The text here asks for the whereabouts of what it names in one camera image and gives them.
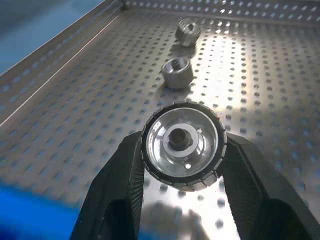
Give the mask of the blue plastic tray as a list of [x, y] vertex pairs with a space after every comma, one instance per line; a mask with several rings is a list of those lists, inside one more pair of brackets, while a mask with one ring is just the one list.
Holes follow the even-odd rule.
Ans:
[[70, 240], [79, 212], [0, 184], [0, 240]]

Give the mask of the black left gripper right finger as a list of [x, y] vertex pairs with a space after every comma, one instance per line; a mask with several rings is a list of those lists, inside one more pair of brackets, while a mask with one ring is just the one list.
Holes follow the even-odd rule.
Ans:
[[320, 224], [251, 141], [229, 133], [223, 181], [241, 240], [320, 240]]

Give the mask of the large segmented metal roller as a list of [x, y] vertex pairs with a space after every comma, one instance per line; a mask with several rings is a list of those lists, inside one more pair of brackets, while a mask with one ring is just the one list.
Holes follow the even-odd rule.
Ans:
[[215, 111], [193, 101], [170, 103], [141, 132], [141, 156], [157, 181], [182, 192], [213, 185], [227, 151], [227, 132]]

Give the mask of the small metal roller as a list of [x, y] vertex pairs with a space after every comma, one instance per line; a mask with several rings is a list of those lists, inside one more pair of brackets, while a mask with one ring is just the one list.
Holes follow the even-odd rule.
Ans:
[[166, 86], [174, 90], [187, 89], [194, 79], [191, 61], [186, 57], [175, 57], [161, 67]]
[[201, 32], [201, 28], [195, 22], [182, 19], [177, 24], [175, 37], [182, 47], [194, 47]]

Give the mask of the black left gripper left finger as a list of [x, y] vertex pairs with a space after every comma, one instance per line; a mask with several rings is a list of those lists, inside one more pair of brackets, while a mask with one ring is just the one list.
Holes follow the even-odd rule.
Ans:
[[71, 240], [138, 240], [145, 167], [141, 133], [126, 136], [92, 181]]

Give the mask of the perforated steel tray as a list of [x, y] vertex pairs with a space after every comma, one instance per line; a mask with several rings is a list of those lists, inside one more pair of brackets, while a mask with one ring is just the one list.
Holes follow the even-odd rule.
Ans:
[[[161, 73], [177, 57], [186, 89]], [[121, 140], [183, 100], [255, 143], [320, 222], [320, 2], [104, 1], [0, 77], [0, 184], [80, 209]]]

